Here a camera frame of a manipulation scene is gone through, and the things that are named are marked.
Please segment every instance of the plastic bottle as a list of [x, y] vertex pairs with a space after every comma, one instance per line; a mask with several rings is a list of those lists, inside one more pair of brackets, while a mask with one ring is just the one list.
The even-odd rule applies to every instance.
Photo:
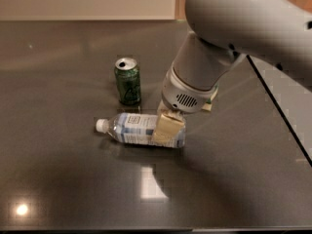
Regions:
[[110, 134], [122, 143], [156, 145], [181, 148], [185, 144], [185, 127], [168, 143], [161, 145], [151, 141], [156, 128], [157, 115], [121, 113], [107, 120], [97, 120], [97, 131]]

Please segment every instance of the white bottle cap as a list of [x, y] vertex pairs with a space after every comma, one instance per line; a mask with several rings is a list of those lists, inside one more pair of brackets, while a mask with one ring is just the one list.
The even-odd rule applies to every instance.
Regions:
[[97, 120], [96, 128], [98, 132], [106, 134], [109, 128], [108, 120], [106, 119]]

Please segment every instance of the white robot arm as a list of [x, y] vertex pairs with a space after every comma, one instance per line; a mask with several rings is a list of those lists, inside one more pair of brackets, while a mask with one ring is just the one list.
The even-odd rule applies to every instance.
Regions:
[[163, 84], [161, 107], [195, 113], [245, 55], [312, 88], [312, 15], [287, 0], [186, 0], [189, 32]]

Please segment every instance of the can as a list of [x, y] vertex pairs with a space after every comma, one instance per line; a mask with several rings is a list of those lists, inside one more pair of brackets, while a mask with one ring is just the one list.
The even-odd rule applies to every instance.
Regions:
[[115, 77], [119, 100], [125, 105], [140, 102], [139, 67], [133, 58], [120, 58], [115, 64]]

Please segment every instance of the table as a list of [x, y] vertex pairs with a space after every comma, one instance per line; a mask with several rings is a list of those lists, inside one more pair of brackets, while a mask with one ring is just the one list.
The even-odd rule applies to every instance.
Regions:
[[[312, 227], [310, 164], [247, 60], [220, 80], [211, 113], [187, 116], [184, 148], [124, 145], [94, 118], [156, 112], [185, 21], [0, 29], [0, 230]], [[137, 107], [117, 98], [125, 56], [141, 67]]]

